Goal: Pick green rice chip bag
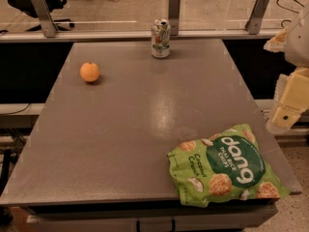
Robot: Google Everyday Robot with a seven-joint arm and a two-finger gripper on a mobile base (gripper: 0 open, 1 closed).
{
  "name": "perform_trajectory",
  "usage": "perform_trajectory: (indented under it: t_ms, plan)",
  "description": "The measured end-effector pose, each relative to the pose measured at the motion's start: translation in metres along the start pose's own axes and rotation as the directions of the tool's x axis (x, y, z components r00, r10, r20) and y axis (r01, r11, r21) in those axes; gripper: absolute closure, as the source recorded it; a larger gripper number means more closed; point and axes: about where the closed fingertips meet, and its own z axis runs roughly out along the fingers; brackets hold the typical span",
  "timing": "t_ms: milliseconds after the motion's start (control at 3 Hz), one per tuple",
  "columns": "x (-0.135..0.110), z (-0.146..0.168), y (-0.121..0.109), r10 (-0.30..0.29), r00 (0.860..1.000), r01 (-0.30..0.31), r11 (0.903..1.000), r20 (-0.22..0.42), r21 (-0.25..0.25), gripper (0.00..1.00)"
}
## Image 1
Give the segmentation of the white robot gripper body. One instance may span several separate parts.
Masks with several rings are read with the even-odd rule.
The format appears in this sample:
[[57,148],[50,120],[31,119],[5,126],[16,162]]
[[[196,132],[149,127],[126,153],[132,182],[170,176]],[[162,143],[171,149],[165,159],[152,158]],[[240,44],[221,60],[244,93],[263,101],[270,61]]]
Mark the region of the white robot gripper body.
[[285,40],[285,59],[298,67],[309,67],[309,4],[289,25]]

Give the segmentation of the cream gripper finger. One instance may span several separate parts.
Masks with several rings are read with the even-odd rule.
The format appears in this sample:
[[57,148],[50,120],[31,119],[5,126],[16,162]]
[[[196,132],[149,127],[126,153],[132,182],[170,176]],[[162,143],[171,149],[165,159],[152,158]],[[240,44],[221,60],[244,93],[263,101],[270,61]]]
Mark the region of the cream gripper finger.
[[297,67],[290,75],[280,74],[266,128],[272,134],[284,133],[308,109],[309,69]]
[[276,36],[268,40],[264,45],[264,50],[269,52],[284,52],[287,28],[283,28]]

